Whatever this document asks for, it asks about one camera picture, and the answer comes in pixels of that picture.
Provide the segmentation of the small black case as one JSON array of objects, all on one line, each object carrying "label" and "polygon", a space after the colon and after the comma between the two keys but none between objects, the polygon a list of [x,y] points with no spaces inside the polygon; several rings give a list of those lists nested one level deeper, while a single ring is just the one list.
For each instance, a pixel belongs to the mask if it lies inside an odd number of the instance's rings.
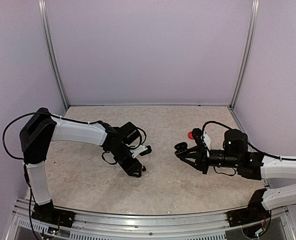
[{"label": "small black case", "polygon": [[186,142],[180,142],[174,146],[175,152],[174,154],[180,155],[184,153],[188,149],[188,144]]}]

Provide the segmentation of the red earbud charging case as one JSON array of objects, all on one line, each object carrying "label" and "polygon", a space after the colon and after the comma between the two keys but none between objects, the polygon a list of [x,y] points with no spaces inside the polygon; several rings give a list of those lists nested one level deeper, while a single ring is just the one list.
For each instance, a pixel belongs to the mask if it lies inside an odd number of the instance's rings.
[{"label": "red earbud charging case", "polygon": [[189,138],[189,139],[191,139],[191,140],[193,140],[193,139],[194,139],[194,137],[193,137],[193,134],[192,134],[192,132],[191,132],[191,131],[188,133],[188,138]]}]

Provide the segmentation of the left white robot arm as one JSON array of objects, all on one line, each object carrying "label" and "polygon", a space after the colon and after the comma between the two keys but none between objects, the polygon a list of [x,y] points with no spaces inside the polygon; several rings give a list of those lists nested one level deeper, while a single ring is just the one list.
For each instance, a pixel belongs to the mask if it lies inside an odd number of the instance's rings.
[{"label": "left white robot arm", "polygon": [[49,223],[58,218],[57,209],[52,207],[45,167],[51,142],[76,142],[99,146],[104,154],[113,155],[114,165],[120,165],[128,176],[137,178],[141,177],[143,167],[137,157],[150,154],[152,151],[150,146],[145,145],[145,131],[131,122],[118,127],[101,120],[74,120],[52,114],[45,107],[12,120],[2,132],[3,143],[6,141],[9,127],[25,117],[30,119],[19,132],[23,156],[14,156],[6,147],[4,150],[11,158],[23,161],[30,195],[39,206],[37,212]]}]

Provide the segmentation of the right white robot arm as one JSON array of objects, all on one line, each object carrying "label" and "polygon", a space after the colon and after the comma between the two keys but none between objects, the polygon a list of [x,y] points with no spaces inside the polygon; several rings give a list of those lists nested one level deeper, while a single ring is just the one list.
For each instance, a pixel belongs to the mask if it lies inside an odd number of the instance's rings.
[{"label": "right white robot arm", "polygon": [[[248,150],[248,136],[238,129],[224,133],[224,149],[210,149],[210,138],[195,128],[192,137],[196,143],[189,148],[186,142],[175,145],[175,156],[203,174],[212,168],[235,169],[236,174],[249,180],[296,180],[296,157],[274,156]],[[262,188],[255,191],[244,210],[244,218],[254,222],[264,211],[296,205],[296,183],[279,188]]]}]

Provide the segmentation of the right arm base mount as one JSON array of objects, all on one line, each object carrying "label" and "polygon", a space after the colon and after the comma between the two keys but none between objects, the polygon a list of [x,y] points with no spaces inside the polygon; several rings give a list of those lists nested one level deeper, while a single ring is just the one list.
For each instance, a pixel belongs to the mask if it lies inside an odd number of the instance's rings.
[{"label": "right arm base mount", "polygon": [[236,227],[264,220],[271,217],[271,211],[263,206],[263,195],[266,188],[256,190],[251,196],[248,205],[237,210],[227,212],[229,226]]}]

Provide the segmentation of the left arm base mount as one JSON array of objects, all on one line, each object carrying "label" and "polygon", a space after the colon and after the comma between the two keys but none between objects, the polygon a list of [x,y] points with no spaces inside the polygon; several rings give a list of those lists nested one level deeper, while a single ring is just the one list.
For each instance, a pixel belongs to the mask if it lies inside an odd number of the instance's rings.
[{"label": "left arm base mount", "polygon": [[54,207],[53,201],[45,204],[35,204],[32,212],[32,219],[56,225],[58,227],[71,228],[76,213]]}]

